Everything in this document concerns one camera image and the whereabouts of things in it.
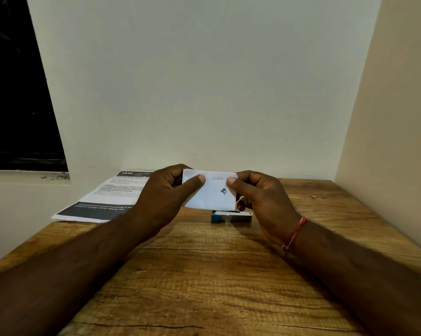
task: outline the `wall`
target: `wall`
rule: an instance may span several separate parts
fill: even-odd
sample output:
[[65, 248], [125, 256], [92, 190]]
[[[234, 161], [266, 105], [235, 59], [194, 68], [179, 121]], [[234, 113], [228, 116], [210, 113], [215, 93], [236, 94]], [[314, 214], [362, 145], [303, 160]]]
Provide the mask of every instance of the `wall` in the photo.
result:
[[333, 179], [380, 0], [28, 0], [72, 182], [0, 182], [0, 257], [121, 169]]
[[421, 0], [383, 0], [336, 183], [421, 245]]

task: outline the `bracelet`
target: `bracelet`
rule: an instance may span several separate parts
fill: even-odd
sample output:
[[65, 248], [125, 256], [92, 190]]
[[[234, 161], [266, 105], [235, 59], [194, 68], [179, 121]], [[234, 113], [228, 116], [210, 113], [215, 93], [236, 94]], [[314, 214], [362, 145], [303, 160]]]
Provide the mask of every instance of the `bracelet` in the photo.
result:
[[295, 229], [293, 230], [293, 232], [290, 234], [290, 237], [288, 237], [288, 243], [287, 245], [285, 245], [285, 243], [282, 245], [282, 250], [285, 251], [285, 257], [288, 255], [288, 253], [290, 252], [291, 248], [292, 248], [292, 244], [293, 241], [297, 235], [297, 232], [299, 231], [299, 229], [301, 228], [302, 225], [304, 225], [304, 223], [307, 221], [307, 218], [302, 217], [301, 220], [299, 221], [299, 224], [296, 225]]

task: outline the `person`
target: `person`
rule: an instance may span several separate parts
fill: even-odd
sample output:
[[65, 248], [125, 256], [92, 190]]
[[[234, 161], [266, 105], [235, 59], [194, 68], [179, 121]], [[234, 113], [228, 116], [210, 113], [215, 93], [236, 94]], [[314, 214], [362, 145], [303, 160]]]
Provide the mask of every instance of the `person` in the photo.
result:
[[[205, 182], [181, 184], [185, 165], [154, 172], [126, 214], [0, 273], [0, 335], [56, 335], [138, 244], [154, 237]], [[301, 217], [278, 179], [253, 171], [227, 185], [282, 245]], [[376, 335], [421, 335], [421, 274], [311, 221], [292, 254]]]

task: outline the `wood grain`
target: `wood grain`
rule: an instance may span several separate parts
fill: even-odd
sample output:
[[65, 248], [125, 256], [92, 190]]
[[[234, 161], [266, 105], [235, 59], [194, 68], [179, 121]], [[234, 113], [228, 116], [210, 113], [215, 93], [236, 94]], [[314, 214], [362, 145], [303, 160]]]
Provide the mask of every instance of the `wood grain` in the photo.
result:
[[[281, 181], [301, 214], [421, 272], [421, 249], [333, 182]], [[0, 271], [94, 226], [51, 223]], [[255, 218], [211, 224], [210, 211], [183, 208], [61, 335], [368, 335], [318, 279], [280, 256]]]

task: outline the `window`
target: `window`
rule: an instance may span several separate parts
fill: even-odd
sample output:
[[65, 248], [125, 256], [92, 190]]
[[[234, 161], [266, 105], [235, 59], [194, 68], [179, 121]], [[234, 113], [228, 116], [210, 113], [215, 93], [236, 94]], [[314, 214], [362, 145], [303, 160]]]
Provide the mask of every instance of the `window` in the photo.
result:
[[0, 0], [0, 170], [67, 171], [27, 0]]

